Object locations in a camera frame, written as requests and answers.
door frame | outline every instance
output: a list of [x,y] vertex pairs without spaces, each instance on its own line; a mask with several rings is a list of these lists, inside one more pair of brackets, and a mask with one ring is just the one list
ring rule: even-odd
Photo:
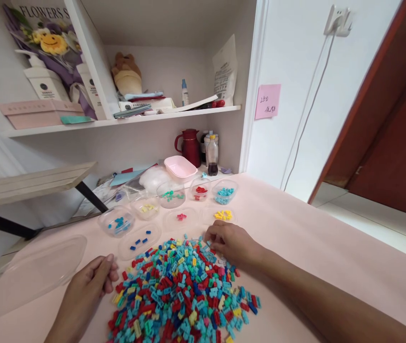
[[[347,186],[350,178],[357,172],[365,153],[374,142],[377,133],[396,104],[397,98],[406,87],[404,46],[406,46],[406,0],[400,4],[371,63],[333,150],[308,200],[309,204],[314,200],[320,184],[327,177],[332,166],[342,166],[341,175],[344,178],[339,185],[342,188]],[[382,91],[386,93],[383,88],[385,82],[382,80],[387,80],[387,75],[399,68],[404,71],[402,77],[389,79],[388,82],[400,93],[397,97],[390,97],[388,101],[382,102],[382,106],[374,109],[373,95]]]

book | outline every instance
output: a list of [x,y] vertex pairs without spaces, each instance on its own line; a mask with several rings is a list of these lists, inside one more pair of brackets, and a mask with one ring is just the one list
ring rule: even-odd
[[187,105],[187,106],[182,106],[182,107],[176,107],[175,109],[164,109],[162,112],[163,113],[176,113],[176,112],[188,111],[188,110],[191,110],[191,109],[193,109],[195,107],[204,105],[205,103],[215,101],[217,99],[218,99],[217,95],[213,95],[213,96],[211,96],[211,97],[209,97],[207,99],[194,102],[193,104],[190,104],[190,105]]
[[131,110],[126,110],[126,111],[122,111],[119,113],[115,113],[114,118],[120,119],[120,118],[132,117],[134,115],[141,114],[142,112],[149,110],[150,107],[151,107],[150,105],[145,105],[145,106],[141,106],[141,107],[135,107]]

pink box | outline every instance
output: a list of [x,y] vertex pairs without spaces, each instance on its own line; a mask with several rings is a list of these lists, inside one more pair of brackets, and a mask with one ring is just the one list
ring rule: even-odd
[[1,104],[0,111],[17,130],[63,125],[60,117],[84,116],[78,103],[57,100],[11,102]]

white bottle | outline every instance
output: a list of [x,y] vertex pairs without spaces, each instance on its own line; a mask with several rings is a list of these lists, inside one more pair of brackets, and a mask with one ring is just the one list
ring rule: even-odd
[[15,52],[30,56],[31,68],[25,69],[23,72],[41,100],[69,101],[60,77],[46,68],[44,62],[39,59],[38,54],[26,50],[15,50]]
[[82,58],[82,64],[76,66],[78,72],[82,78],[82,82],[84,83],[85,89],[89,93],[90,102],[92,103],[92,107],[95,110],[95,114],[98,118],[104,117],[103,107],[101,106],[101,101],[99,100],[97,89],[95,88],[95,84],[93,83],[92,76],[90,75],[89,66],[85,61],[85,57],[83,54],[80,56]]
[[188,101],[187,84],[185,83],[185,79],[182,79],[182,106],[187,105],[190,105],[190,101]]

clear plastic container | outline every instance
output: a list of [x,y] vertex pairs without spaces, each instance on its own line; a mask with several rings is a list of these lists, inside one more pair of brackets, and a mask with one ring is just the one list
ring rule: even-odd
[[87,239],[77,235],[0,268],[0,317],[69,281]]
[[139,254],[150,249],[155,243],[157,243],[160,237],[161,229],[157,225],[150,223],[142,226],[120,240],[118,256],[123,261],[132,260]]
[[171,209],[185,202],[184,184],[177,181],[166,181],[157,187],[158,200],[164,208]]
[[134,214],[145,221],[154,219],[160,210],[157,197],[139,196],[130,206]]
[[178,231],[183,229],[193,229],[198,226],[199,216],[196,210],[190,207],[176,209],[168,212],[163,218],[163,224],[166,232]]
[[[216,218],[216,215],[218,215],[218,217],[220,216],[219,212],[222,214],[221,218]],[[205,225],[212,225],[216,220],[223,220],[224,222],[235,224],[238,218],[235,211],[231,207],[210,205],[201,210],[201,220]]]
[[211,181],[209,179],[195,179],[190,185],[190,194],[192,195],[192,200],[203,202],[208,198],[209,192],[211,191]]
[[135,217],[126,207],[114,206],[98,217],[98,225],[107,234],[113,237],[123,237],[132,231]]
[[239,185],[232,180],[222,180],[212,189],[214,201],[220,205],[228,205],[238,192]]

